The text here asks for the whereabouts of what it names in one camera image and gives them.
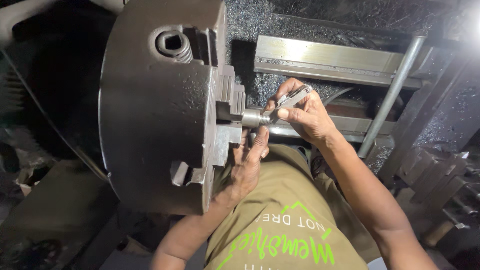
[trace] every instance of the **forearm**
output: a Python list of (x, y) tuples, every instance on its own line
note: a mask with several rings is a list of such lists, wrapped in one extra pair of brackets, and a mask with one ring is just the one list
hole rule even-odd
[(317, 147), (354, 213), (374, 237), (385, 231), (411, 231), (406, 215), (391, 193), (358, 158), (340, 132), (319, 142)]
[(156, 251), (153, 270), (182, 270), (225, 217), (237, 205), (231, 200), (231, 187), (215, 196), (202, 216), (186, 216), (163, 238)]

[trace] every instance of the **metal rod guard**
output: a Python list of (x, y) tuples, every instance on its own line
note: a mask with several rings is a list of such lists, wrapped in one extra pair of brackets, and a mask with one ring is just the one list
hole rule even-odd
[(408, 73), (412, 68), (413, 62), (417, 58), (417, 55), (420, 52), (420, 49), (425, 40), (426, 40), (426, 37), (424, 36), (413, 37), (412, 42), (410, 43), (408, 50), (405, 53), (405, 56), (403, 57), (402, 62), (400, 63), (396, 76), (393, 79), (393, 82), (390, 85), (390, 88), (388, 89), (388, 92), (385, 96), (385, 100), (382, 103), (380, 110), (378, 111), (378, 114), (375, 117), (375, 120), (373, 120), (367, 135), (365, 136), (365, 139), (363, 140), (363, 144), (361, 145), (360, 150), (358, 151), (358, 156), (360, 158), (366, 157), (368, 151), (370, 150), (370, 147), (372, 147), (373, 141), (377, 137), (380, 127), (382, 126), (383, 122), (385, 122), (385, 119), (387, 118), (387, 115), (390, 112), (395, 102), (395, 99), (400, 93), (403, 83), (407, 79)]

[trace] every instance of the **person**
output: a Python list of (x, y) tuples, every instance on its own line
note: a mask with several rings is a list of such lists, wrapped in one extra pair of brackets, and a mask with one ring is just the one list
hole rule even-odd
[[(284, 82), (265, 110), (301, 85), (294, 78)], [(315, 91), (277, 115), (320, 150), (349, 205), (324, 173), (312, 177), (295, 149), (268, 145), (267, 128), (259, 128), (250, 148), (244, 130), (208, 211), (184, 217), (167, 233), (152, 269), (184, 269), (207, 240), (209, 270), (368, 269), (380, 255), (389, 269), (437, 269), (405, 213), (335, 128)]]

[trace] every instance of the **fingernail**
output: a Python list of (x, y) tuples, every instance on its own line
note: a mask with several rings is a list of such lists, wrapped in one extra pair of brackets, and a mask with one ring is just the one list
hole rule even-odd
[(278, 115), (279, 118), (282, 118), (282, 119), (288, 118), (288, 110), (286, 109), (279, 109), (276, 114)]
[(260, 135), (262, 137), (267, 135), (267, 128), (265, 126), (261, 126), (259, 128), (258, 135)]

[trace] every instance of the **hand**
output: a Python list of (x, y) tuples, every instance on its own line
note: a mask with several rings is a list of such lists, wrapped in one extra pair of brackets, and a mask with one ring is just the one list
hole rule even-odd
[(232, 168), (232, 198), (244, 199), (258, 184), (260, 174), (260, 160), (268, 155), (268, 129), (264, 126), (259, 128), (257, 137), (253, 141), (252, 148), (248, 147), (249, 130), (242, 132), (241, 144), (238, 149), (233, 149), (235, 165)]
[[(302, 82), (294, 78), (282, 83), (276, 94), (268, 100), (265, 110), (274, 110), (276, 102), (283, 95), (297, 90), (302, 85)], [(277, 116), (279, 119), (291, 123), (295, 131), (304, 140), (314, 145), (325, 141), (330, 135), (338, 132), (316, 91), (309, 93), (307, 97), (295, 105), (295, 108), (278, 110)]]

